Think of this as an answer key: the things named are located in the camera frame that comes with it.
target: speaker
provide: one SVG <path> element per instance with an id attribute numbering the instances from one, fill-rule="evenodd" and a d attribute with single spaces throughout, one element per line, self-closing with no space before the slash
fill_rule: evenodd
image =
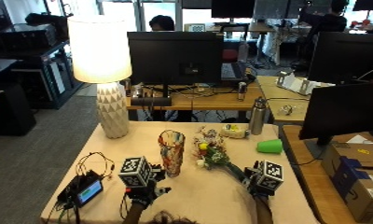
<path id="1" fill-rule="evenodd" d="M 0 135 L 25 135 L 37 120 L 18 83 L 0 83 Z"/>

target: flower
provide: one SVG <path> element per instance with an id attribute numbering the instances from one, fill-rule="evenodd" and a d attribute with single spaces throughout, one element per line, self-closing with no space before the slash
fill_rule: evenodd
<path id="1" fill-rule="evenodd" d="M 200 168 L 203 168 L 204 167 L 204 160 L 198 160 L 196 164 Z"/>
<path id="2" fill-rule="evenodd" d="M 200 150 L 207 150 L 207 149 L 208 149 L 208 145 L 210 145 L 210 144 L 207 144 L 207 143 L 200 143 L 200 144 L 199 144 L 199 149 L 200 149 Z"/>
<path id="3" fill-rule="evenodd" d="M 226 166 L 231 159 L 227 155 L 223 136 L 214 129 L 206 132 L 204 127 L 200 127 L 198 132 L 203 135 L 203 137 L 195 138 L 198 166 L 206 167 L 208 170 L 218 165 Z"/>

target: black cabinet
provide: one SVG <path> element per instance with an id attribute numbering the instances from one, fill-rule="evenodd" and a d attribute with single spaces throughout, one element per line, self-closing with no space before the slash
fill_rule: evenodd
<path id="1" fill-rule="evenodd" d="M 35 124 L 21 85 L 0 83 L 0 135 L 25 135 Z"/>
<path id="2" fill-rule="evenodd" d="M 59 109 L 82 87 L 71 69 L 71 56 L 66 52 L 69 40 L 59 41 L 50 49 L 0 51 L 0 59 L 15 59 L 0 82 L 21 84 L 31 108 Z"/>

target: white ceramic lamp base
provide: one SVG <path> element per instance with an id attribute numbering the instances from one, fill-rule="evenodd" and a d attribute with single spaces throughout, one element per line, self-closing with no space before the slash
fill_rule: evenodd
<path id="1" fill-rule="evenodd" d="M 129 112 L 117 82 L 98 84 L 98 112 L 107 137 L 125 137 L 129 133 Z"/>

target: white lampshade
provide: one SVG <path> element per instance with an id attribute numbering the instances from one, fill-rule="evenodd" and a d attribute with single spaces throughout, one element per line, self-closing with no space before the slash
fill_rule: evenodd
<path id="1" fill-rule="evenodd" d="M 133 74 L 125 21 L 109 16 L 67 19 L 74 76 L 82 82 L 109 83 Z"/>

